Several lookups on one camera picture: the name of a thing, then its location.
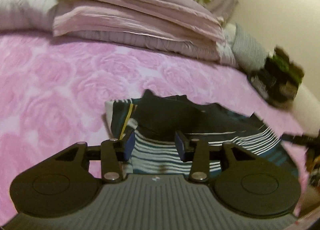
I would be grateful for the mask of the striped knit sweater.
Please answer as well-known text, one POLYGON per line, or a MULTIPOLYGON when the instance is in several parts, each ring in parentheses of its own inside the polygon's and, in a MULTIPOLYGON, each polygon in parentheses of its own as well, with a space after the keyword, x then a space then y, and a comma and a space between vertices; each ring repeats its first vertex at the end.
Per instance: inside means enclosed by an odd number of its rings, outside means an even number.
POLYGON ((175 131, 211 146, 230 141, 298 176, 298 168, 273 130, 255 114, 244 116, 218 103, 198 105, 185 95, 159 97, 146 90, 140 99, 105 102, 106 121, 113 137, 135 131, 135 146, 125 166, 134 174, 184 174, 190 162, 181 161, 175 131))

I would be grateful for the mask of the beige folded garment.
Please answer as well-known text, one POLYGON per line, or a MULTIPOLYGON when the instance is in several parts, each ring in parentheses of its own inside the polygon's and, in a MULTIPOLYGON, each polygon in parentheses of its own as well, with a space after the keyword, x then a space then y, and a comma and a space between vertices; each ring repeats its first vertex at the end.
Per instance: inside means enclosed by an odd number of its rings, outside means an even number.
POLYGON ((294 99, 298 92, 298 87, 287 81, 286 84, 280 84, 279 92, 288 99, 294 99))

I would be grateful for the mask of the brown folded garment top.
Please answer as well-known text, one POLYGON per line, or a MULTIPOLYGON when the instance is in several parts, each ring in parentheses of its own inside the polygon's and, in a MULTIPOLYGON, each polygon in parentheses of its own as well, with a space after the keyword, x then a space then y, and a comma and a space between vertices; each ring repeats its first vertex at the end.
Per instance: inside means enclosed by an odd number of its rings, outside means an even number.
POLYGON ((304 73, 304 69, 302 68, 302 66, 300 66, 296 62, 290 60, 289 54, 282 47, 277 45, 274 48, 274 53, 275 53, 275 55, 280 57, 285 63, 287 63, 289 65, 289 67, 292 68, 295 71, 295 73, 298 74, 299 77, 301 77, 301 78, 304 77, 305 73, 304 73))

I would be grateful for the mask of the green folded garment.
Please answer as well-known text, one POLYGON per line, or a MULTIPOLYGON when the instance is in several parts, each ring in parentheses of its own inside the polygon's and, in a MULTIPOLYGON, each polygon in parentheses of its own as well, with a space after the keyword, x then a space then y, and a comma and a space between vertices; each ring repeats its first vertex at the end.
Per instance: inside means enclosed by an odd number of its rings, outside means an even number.
POLYGON ((272 56, 272 62, 291 80, 293 80, 296 84, 301 84, 302 78, 298 76, 295 71, 289 67, 287 63, 285 63, 280 57, 277 55, 272 56))

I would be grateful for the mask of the pink floral bedspread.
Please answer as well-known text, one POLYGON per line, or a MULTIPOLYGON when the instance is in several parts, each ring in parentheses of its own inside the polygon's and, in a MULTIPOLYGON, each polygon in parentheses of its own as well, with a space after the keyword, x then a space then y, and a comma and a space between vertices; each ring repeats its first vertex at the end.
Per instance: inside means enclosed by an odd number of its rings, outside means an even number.
POLYGON ((265 103, 231 67, 44 32, 3 32, 1 224, 16 214, 9 195, 16 175, 78 141, 108 139, 105 102, 136 99, 146 89, 256 114, 277 135, 302 133, 291 113, 265 103))

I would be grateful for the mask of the grey checked cushion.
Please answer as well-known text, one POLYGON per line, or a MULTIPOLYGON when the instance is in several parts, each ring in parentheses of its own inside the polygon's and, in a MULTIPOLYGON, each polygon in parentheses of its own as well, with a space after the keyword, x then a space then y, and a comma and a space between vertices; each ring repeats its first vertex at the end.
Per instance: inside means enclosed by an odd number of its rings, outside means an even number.
POLYGON ((251 36, 244 28, 236 23, 235 37, 232 45, 232 52, 247 74, 264 67, 269 52, 251 36))

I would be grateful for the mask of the lower pink pillow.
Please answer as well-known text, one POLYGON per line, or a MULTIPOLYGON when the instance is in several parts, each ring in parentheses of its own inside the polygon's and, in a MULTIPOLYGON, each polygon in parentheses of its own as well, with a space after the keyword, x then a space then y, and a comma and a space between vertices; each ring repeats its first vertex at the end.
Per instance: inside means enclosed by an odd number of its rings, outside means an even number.
POLYGON ((60 0, 53 34, 178 53, 231 65, 234 56, 220 27, 206 38, 180 24, 130 8, 93 0, 60 0))

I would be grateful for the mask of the hanging lilac garment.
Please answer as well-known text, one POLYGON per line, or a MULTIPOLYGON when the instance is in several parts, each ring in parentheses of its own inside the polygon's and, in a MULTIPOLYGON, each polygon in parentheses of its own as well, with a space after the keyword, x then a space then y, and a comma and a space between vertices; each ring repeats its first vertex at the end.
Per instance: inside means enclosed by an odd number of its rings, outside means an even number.
POLYGON ((211 0, 205 8, 216 18, 227 22, 231 17, 238 0, 211 0))

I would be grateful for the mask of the grey lilac quilt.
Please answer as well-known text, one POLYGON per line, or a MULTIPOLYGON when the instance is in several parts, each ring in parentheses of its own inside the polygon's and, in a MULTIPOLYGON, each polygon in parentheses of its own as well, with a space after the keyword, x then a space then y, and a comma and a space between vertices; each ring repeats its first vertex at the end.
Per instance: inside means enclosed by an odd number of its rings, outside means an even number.
MULTIPOLYGON (((42 30, 52 32, 57 5, 57 0, 1 0, 1 31, 42 30)), ((239 66, 229 43, 197 46, 191 42, 165 40, 117 31, 76 31, 68 32, 67 35, 87 40, 172 52, 199 60, 215 61, 234 68, 239 66)))

